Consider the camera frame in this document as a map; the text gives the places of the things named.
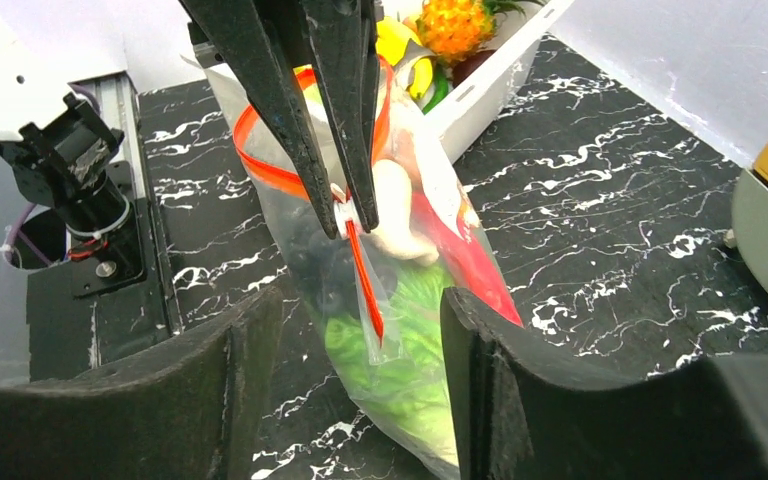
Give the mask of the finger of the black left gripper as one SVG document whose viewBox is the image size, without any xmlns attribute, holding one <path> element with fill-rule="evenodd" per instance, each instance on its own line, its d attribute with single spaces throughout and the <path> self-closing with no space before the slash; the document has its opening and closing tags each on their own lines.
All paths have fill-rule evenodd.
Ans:
<svg viewBox="0 0 768 480">
<path fill-rule="evenodd" d="M 360 225 L 378 226 L 371 173 L 379 58 L 373 1 L 301 3 L 312 65 Z"/>
<path fill-rule="evenodd" d="M 326 236 L 338 233 L 327 172 L 279 29 L 256 1 L 181 3 L 243 86 L 289 156 Z"/>
</svg>

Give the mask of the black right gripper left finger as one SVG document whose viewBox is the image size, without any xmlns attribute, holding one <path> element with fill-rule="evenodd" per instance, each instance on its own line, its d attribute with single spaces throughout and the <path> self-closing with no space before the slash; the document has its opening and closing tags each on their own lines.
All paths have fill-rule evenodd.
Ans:
<svg viewBox="0 0 768 480">
<path fill-rule="evenodd" d="M 0 387 L 0 479 L 246 479 L 283 322 L 265 288 L 71 380 Z"/>
</svg>

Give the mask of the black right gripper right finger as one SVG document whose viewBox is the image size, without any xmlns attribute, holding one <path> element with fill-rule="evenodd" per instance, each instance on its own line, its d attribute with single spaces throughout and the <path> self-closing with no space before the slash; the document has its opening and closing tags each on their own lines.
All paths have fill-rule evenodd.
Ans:
<svg viewBox="0 0 768 480">
<path fill-rule="evenodd" d="M 768 353 L 640 380 L 562 353 L 465 288 L 440 305 L 464 479 L 768 479 Z"/>
</svg>

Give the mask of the green toy lettuce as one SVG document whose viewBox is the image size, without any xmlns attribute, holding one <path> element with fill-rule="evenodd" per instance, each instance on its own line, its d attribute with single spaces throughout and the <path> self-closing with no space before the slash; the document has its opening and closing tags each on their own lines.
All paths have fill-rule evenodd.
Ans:
<svg viewBox="0 0 768 480">
<path fill-rule="evenodd" d="M 346 392 L 389 438 L 436 477 L 459 477 L 440 331 L 440 300 L 453 279 L 447 270 L 407 267 L 386 312 L 397 323 L 397 342 L 385 340 L 374 361 L 361 322 L 332 316 L 324 345 Z"/>
</svg>

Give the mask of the red toy chili pepper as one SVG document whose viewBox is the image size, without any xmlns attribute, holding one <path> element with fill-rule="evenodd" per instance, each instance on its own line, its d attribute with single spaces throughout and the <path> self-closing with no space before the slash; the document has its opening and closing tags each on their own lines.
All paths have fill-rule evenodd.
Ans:
<svg viewBox="0 0 768 480">
<path fill-rule="evenodd" d="M 412 216 L 421 233 L 437 247 L 454 282 L 469 289 L 510 323 L 523 326 L 506 281 L 492 252 L 478 238 L 481 230 L 469 225 L 461 204 L 448 215 L 449 224 L 437 213 L 421 192 L 412 194 Z"/>
</svg>

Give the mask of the clear zip bag orange zipper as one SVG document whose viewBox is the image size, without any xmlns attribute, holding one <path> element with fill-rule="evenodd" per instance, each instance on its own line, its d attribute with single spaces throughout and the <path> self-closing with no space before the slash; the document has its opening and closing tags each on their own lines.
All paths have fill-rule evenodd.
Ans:
<svg viewBox="0 0 768 480">
<path fill-rule="evenodd" d="M 232 76 L 230 70 L 224 66 L 210 68 L 207 70 L 207 78 L 221 111 L 232 129 L 235 148 L 255 184 L 268 228 L 285 261 L 290 234 L 295 225 L 316 222 L 320 226 L 320 223 L 288 155 L 263 124 L 257 112 L 248 105 L 242 86 Z M 449 224 L 447 216 L 453 216 L 454 210 L 462 202 L 466 210 L 466 221 L 469 225 L 477 226 L 481 230 L 478 234 L 479 241 L 492 252 L 478 215 L 439 139 L 429 130 L 419 106 L 397 83 L 393 69 L 388 63 L 382 66 L 380 74 L 371 170 L 372 165 L 385 155 L 385 149 L 389 146 L 389 110 L 390 104 L 395 101 L 403 101 L 414 106 L 421 113 L 421 119 L 417 122 L 414 132 L 415 139 L 418 141 L 416 152 L 422 187 L 414 192 L 423 193 L 446 224 Z M 411 229 L 421 233 L 418 222 L 413 219 L 412 211 Z M 450 272 L 440 253 L 438 260 L 430 266 L 421 266 L 412 260 L 397 260 L 387 255 L 373 243 L 370 232 L 365 232 L 360 226 L 342 229 L 335 238 L 330 240 L 347 240 L 351 246 L 360 300 L 359 322 L 366 335 L 370 360 L 374 361 L 384 353 L 386 339 L 391 343 L 397 342 L 397 323 L 386 309 L 398 284 L 398 270 L 438 265 L 449 274 Z M 289 266 L 288 271 L 324 343 L 323 333 L 328 319 L 314 310 L 310 301 L 300 290 L 300 284 Z"/>
</svg>

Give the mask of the white toy mushroom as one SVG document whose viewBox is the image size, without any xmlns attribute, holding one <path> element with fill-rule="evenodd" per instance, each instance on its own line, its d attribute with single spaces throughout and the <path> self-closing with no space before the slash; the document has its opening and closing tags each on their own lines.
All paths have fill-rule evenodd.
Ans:
<svg viewBox="0 0 768 480">
<path fill-rule="evenodd" d="M 403 101 L 390 104 L 389 146 L 372 165 L 379 224 L 370 232 L 373 243 L 397 260 L 430 266 L 439 258 L 436 245 L 411 229 L 412 197 L 422 187 L 414 128 L 419 110 Z"/>
</svg>

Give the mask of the black toy grape bunch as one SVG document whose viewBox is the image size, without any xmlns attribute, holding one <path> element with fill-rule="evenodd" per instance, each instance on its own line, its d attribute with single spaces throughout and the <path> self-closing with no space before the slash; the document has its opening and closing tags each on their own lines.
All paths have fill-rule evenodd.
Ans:
<svg viewBox="0 0 768 480">
<path fill-rule="evenodd" d="M 326 319 L 361 319 L 356 266 L 347 240 L 330 240 L 316 222 L 296 224 L 285 261 L 316 312 Z"/>
</svg>

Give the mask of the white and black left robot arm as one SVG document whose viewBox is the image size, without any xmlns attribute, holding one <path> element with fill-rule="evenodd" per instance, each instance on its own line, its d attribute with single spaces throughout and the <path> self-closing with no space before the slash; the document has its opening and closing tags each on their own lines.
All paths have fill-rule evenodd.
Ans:
<svg viewBox="0 0 768 480">
<path fill-rule="evenodd" d="M 199 60 L 226 64 L 292 161 L 325 234 L 336 217 L 312 113 L 294 75 L 310 65 L 359 227 L 379 222 L 371 175 L 380 62 L 371 1 L 187 1 Z M 148 202 L 111 174 L 124 133 L 77 98 L 0 15 L 0 157 L 31 203 L 64 223 L 73 246 L 30 293 L 43 359 L 69 379 L 182 332 L 169 317 Z"/>
</svg>

